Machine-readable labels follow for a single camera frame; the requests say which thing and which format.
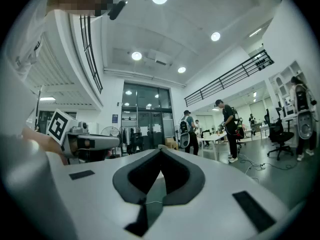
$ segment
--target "white sneaker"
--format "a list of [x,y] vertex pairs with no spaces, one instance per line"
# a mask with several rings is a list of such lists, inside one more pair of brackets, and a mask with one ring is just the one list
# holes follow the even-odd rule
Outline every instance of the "white sneaker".
[[305,152],[306,152],[307,154],[309,154],[310,156],[313,156],[313,155],[315,154],[314,151],[313,151],[313,150],[310,150],[310,149],[306,149]]
[[302,161],[302,159],[303,159],[304,157],[305,157],[304,154],[298,154],[297,160],[298,160],[298,161]]
[[229,163],[234,163],[235,161],[238,161],[238,157],[229,159]]

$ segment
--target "railing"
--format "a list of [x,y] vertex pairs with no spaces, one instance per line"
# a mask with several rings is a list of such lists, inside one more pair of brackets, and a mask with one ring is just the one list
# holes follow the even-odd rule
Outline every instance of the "railing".
[[274,61],[267,54],[266,50],[263,50],[242,64],[236,66],[227,73],[208,83],[201,89],[195,91],[188,97],[184,98],[186,106],[188,107],[192,104],[202,101],[205,98],[208,98],[234,85],[235,83],[250,77],[254,73],[265,69],[267,66],[270,66],[273,63]]
[[96,87],[98,88],[99,93],[101,94],[101,91],[103,90],[100,77],[97,71],[94,51],[92,49],[92,41],[91,41],[91,17],[82,15],[80,16],[80,26],[81,26],[81,35],[82,35],[82,42],[83,42],[83,48],[84,53],[86,56],[86,59],[89,64],[89,68],[93,77],[93,80],[96,84]]

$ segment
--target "man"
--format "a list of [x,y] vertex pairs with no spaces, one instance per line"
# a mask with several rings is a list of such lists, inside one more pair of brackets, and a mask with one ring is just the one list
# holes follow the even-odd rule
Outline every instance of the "man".
[[194,128],[196,128],[196,125],[194,123],[194,119],[192,116],[190,116],[190,111],[186,110],[183,112],[184,117],[182,120],[186,120],[187,123],[190,126],[190,131],[189,131],[189,136],[190,136],[190,142],[189,145],[185,148],[186,153],[190,153],[190,147],[193,146],[193,154],[198,155],[198,150],[199,150],[199,145],[198,145],[198,140],[197,140],[197,135],[195,134]]
[[[199,123],[199,120],[195,120],[195,125],[196,125],[196,128],[198,129],[198,134],[201,136],[201,138],[204,137],[204,133],[210,132],[209,130],[203,131],[202,124]],[[206,144],[206,146],[210,145],[208,140],[205,140],[205,144]]]
[[215,105],[222,109],[223,117],[224,117],[224,127],[226,129],[227,138],[230,146],[230,155],[229,155],[229,163],[234,163],[238,161],[238,152],[237,152],[237,141],[236,141],[236,130],[237,125],[235,124],[235,118],[232,108],[224,104],[221,99],[218,99],[215,102]]
[[[46,15],[53,10],[63,10],[68,13],[77,15],[95,15],[100,16],[107,12],[108,5],[113,4],[113,0],[31,0],[23,9],[19,17],[12,26],[5,42],[2,45],[0,53],[0,104],[4,106],[7,100],[15,99],[15,92],[9,91],[11,86],[7,83],[18,83],[15,78],[18,77],[22,82],[26,80],[33,64],[37,62],[37,58],[42,47],[42,34],[45,31]],[[17,90],[24,90],[24,87],[15,87]],[[25,100],[31,100],[28,92],[25,93]],[[6,118],[8,122],[1,133],[6,135],[18,135],[22,131],[22,122],[26,121],[25,116],[32,112],[33,104],[16,110],[14,118],[9,109],[0,113],[1,118]],[[10,122],[15,122],[15,127],[10,130]],[[66,163],[63,152],[57,142],[53,138],[35,132],[28,127],[22,131],[22,136],[27,140],[34,140],[40,144],[45,151],[54,151],[61,156]]]
[[256,119],[254,118],[254,116],[252,114],[250,114],[249,124],[250,124],[250,128],[251,128],[251,135],[253,135],[253,136],[256,135],[255,121],[256,121]]

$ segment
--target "floor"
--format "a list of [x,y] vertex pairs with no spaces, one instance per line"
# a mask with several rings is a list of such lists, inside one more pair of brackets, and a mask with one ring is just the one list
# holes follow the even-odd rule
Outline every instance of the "floor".
[[[257,164],[270,163],[271,165],[278,167],[272,167],[270,164],[265,164],[263,170],[260,170],[260,167],[256,167],[258,170],[252,167],[247,171],[247,175],[249,177],[257,177],[262,186],[273,192],[289,209],[292,209],[313,190],[313,185],[319,174],[320,148],[315,150],[314,156],[305,154],[305,157],[301,162],[297,162],[295,150],[293,150],[294,156],[291,156],[287,152],[282,152],[280,154],[280,161],[277,161],[277,152],[271,153],[270,157],[267,156],[268,151],[273,150],[276,147],[272,146],[272,143],[268,138],[261,139],[257,134],[253,141],[251,141],[250,138],[250,141],[248,141],[246,145],[242,145],[238,161],[231,163],[230,166],[246,173],[251,163],[245,160],[250,159]],[[204,147],[204,149],[206,151],[203,152],[203,156],[206,159],[213,159],[214,154],[210,151],[211,147]],[[228,153],[230,152],[229,144],[220,143],[218,145],[218,150],[219,161],[228,164]],[[155,181],[149,191],[147,203],[154,201],[161,202],[165,195],[166,183],[162,177]],[[152,225],[161,211],[161,203],[154,202],[147,204],[149,225]]]

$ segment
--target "doorway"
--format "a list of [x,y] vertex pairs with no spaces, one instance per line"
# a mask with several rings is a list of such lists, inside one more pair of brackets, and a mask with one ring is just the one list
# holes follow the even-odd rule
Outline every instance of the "doorway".
[[143,149],[157,149],[164,142],[161,112],[138,111],[138,127],[143,137]]

